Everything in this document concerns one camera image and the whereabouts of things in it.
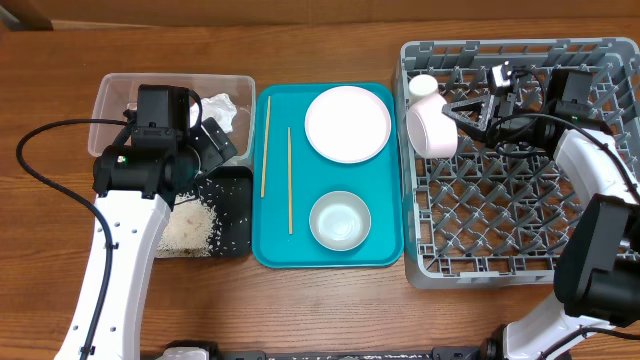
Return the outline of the pink bowl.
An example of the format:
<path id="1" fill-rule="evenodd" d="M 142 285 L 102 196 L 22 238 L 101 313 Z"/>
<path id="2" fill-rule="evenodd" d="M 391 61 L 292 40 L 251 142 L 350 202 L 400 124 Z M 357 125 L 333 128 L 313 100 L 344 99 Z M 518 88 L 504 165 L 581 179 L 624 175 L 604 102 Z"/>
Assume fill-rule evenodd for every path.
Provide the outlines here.
<path id="1" fill-rule="evenodd" d="M 425 159 L 451 158 L 458 145 L 456 123 L 442 113 L 447 101 L 431 94 L 413 104 L 406 115 L 407 132 L 415 152 Z"/>

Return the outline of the white paper cup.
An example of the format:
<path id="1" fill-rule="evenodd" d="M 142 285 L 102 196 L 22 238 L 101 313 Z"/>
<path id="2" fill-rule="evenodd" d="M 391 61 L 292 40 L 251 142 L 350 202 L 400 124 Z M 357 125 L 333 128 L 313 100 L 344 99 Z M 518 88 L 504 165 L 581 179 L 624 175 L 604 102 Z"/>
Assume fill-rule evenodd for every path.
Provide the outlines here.
<path id="1" fill-rule="evenodd" d="M 428 74 L 420 74 L 408 82 L 409 105 L 412 106 L 421 99 L 439 92 L 438 81 Z"/>

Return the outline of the white grey bowl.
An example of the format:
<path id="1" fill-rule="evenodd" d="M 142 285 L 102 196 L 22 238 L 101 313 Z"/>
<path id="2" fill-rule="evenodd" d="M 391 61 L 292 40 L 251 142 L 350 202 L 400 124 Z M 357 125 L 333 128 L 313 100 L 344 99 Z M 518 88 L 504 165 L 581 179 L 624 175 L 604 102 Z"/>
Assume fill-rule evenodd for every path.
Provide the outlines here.
<path id="1" fill-rule="evenodd" d="M 324 248 L 346 252 L 360 246 L 372 226 L 366 203 L 348 191 L 332 191 L 312 206 L 309 227 L 314 239 Z"/>

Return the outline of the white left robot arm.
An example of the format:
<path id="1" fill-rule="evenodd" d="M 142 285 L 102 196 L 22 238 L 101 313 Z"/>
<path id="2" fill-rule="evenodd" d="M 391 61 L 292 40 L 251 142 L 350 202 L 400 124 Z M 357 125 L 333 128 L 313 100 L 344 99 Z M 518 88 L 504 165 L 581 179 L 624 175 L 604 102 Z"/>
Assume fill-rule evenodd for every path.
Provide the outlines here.
<path id="1" fill-rule="evenodd" d="M 178 194 L 237 153 L 192 89 L 146 85 L 96 158 L 93 241 L 59 359 L 137 359 L 151 269 Z"/>

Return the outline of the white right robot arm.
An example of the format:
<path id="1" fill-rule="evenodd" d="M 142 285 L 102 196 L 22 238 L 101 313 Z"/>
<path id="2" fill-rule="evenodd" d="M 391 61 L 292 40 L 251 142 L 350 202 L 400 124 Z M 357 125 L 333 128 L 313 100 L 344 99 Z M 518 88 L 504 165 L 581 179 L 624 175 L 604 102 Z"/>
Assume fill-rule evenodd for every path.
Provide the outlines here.
<path id="1" fill-rule="evenodd" d="M 616 149 L 609 126 L 592 117 L 588 71 L 554 69 L 540 86 L 538 110 L 516 106 L 525 68 L 497 65 L 485 96 L 448 103 L 444 115 L 486 146 L 543 150 L 569 179 L 583 207 L 554 272 L 553 291 L 522 319 L 503 325 L 480 347 L 482 359 L 567 359 L 594 334 L 638 340 L 639 265 L 619 256 L 639 248 L 639 182 Z"/>

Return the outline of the grey dishwasher rack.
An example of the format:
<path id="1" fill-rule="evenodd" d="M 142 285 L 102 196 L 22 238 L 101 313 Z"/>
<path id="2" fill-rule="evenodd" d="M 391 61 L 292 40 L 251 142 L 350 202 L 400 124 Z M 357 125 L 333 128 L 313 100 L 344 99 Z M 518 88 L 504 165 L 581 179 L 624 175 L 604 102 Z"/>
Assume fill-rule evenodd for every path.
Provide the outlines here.
<path id="1" fill-rule="evenodd" d="M 487 93 L 486 73 L 510 62 L 527 73 L 516 102 L 531 108 L 548 97 L 551 72 L 593 76 L 592 116 L 613 131 L 632 171 L 639 168 L 639 48 L 627 38 L 410 41 L 393 80 L 403 120 L 410 80 L 435 77 L 450 102 Z M 421 289 L 549 284 L 581 206 L 573 183 L 546 156 L 509 146 L 497 154 L 460 136 L 454 157 L 417 155 L 405 126 L 401 159 L 405 274 Z"/>

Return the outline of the white pink plate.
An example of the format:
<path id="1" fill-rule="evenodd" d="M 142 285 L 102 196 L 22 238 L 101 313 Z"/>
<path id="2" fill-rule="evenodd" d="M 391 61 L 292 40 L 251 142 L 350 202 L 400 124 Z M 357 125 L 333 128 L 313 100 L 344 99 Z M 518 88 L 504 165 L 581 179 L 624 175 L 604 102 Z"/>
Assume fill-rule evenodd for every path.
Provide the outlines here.
<path id="1" fill-rule="evenodd" d="M 372 159 L 386 146 L 392 121 L 386 105 L 372 91 L 337 86 L 311 102 L 304 127 L 308 142 L 320 155 L 355 164 Z"/>

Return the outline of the teal plastic tray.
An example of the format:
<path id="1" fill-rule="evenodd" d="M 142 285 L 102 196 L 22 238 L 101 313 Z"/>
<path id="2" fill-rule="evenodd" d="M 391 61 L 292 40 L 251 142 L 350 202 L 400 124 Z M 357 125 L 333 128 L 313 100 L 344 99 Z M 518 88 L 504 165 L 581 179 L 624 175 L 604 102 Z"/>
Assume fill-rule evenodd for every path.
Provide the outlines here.
<path id="1" fill-rule="evenodd" d="M 330 84 L 273 85 L 256 103 L 252 251 L 269 268 L 384 267 L 397 261 L 404 247 L 398 139 L 390 135 L 372 159 L 340 164 L 324 158 L 307 140 L 307 108 Z M 271 122 L 265 197 L 261 173 L 267 99 Z M 293 235 L 288 234 L 287 128 L 292 132 Z M 337 252 L 321 246 L 311 234 L 314 203 L 332 191 L 348 191 L 368 206 L 372 226 L 357 248 Z"/>

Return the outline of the right wooden chopstick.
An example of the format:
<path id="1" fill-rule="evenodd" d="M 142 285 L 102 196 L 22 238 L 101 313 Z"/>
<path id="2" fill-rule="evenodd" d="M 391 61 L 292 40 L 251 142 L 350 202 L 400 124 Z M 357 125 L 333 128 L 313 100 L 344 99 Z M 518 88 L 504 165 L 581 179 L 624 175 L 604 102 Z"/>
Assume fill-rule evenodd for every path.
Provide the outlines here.
<path id="1" fill-rule="evenodd" d="M 293 180 L 292 180 L 292 132 L 287 128 L 287 185 L 288 185 L 288 234 L 293 235 Z"/>

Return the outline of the wooden chopstick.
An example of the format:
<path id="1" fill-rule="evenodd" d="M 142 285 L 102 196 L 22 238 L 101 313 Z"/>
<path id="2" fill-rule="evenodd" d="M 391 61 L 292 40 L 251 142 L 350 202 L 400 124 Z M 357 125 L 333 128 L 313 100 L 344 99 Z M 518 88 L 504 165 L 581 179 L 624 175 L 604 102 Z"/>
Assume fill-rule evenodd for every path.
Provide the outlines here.
<path id="1" fill-rule="evenodd" d="M 263 146 L 263 162 L 261 173 L 261 198 L 265 197 L 266 192 L 266 176 L 267 176 L 267 164 L 268 164 L 268 148 L 269 148 L 269 136 L 270 136 L 270 122 L 271 122 L 271 96 L 267 99 L 267 110 L 265 118 L 265 130 L 264 130 L 264 146 Z"/>
<path id="2" fill-rule="evenodd" d="M 287 128 L 287 185 L 288 185 L 288 234 L 293 235 L 293 180 L 292 180 L 292 132 Z"/>

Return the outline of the left wooden chopstick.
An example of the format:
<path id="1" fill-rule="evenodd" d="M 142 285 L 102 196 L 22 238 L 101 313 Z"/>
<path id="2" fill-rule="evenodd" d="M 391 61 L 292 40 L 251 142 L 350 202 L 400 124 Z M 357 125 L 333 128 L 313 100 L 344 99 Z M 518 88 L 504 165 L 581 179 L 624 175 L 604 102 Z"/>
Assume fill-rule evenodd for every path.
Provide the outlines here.
<path id="1" fill-rule="evenodd" d="M 270 136 L 270 122 L 271 122 L 271 96 L 267 99 L 267 110 L 265 118 L 265 130 L 264 130 L 264 146 L 263 146 L 263 162 L 261 173 L 261 198 L 265 197 L 266 192 L 266 176 L 267 176 L 267 164 L 268 164 L 268 148 L 269 148 L 269 136 Z"/>

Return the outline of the crumpled white napkin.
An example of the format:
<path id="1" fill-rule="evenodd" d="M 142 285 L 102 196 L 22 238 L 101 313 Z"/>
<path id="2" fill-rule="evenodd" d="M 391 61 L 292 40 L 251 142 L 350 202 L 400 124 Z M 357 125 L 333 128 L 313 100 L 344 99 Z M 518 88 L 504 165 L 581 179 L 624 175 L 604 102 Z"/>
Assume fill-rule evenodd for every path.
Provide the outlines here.
<path id="1" fill-rule="evenodd" d="M 212 97 L 202 98 L 202 122 L 208 118 L 214 118 L 225 133 L 233 131 L 233 119 L 237 115 L 237 108 L 226 93 L 220 93 Z"/>

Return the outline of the clear plastic bin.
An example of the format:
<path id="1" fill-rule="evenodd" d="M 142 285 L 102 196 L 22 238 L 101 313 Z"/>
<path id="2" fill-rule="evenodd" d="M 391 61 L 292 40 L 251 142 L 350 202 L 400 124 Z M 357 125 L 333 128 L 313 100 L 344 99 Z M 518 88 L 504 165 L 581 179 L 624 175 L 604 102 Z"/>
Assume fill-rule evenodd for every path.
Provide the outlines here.
<path id="1" fill-rule="evenodd" d="M 226 164 L 252 165 L 256 103 L 253 78 L 246 75 L 111 73 L 101 81 L 92 116 L 122 120 L 125 110 L 137 108 L 138 88 L 142 84 L 194 90 L 202 100 L 202 118 L 215 118 L 237 149 L 237 155 Z"/>

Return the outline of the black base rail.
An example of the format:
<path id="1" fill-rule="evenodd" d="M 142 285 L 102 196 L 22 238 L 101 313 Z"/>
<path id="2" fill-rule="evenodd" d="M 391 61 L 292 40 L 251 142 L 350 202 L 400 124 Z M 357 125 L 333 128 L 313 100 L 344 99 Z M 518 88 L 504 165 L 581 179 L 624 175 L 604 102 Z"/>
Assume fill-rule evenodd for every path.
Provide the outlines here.
<path id="1" fill-rule="evenodd" d="M 178 340 L 166 345 L 158 354 L 142 355 L 142 359 L 208 359 L 208 360 L 478 360 L 498 359 L 493 340 L 481 346 L 439 346 L 428 350 L 374 352 L 301 352 L 266 353 L 254 351 L 221 351 L 215 342 Z"/>

